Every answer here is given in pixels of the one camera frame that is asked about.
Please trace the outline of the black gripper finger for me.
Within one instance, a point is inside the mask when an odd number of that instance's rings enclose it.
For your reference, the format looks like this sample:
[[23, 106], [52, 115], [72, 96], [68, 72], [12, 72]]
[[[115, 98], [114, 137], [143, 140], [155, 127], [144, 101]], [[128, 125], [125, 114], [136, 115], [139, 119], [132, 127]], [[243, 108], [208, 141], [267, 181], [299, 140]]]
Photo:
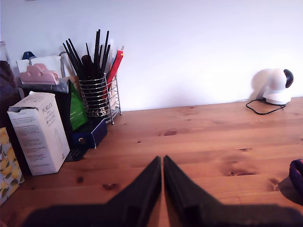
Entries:
[[106, 227], [145, 227], [161, 192], [161, 158], [156, 156], [136, 179], [106, 203]]
[[212, 227], [212, 214], [221, 203], [192, 181], [169, 157], [163, 158], [164, 184], [185, 227]]

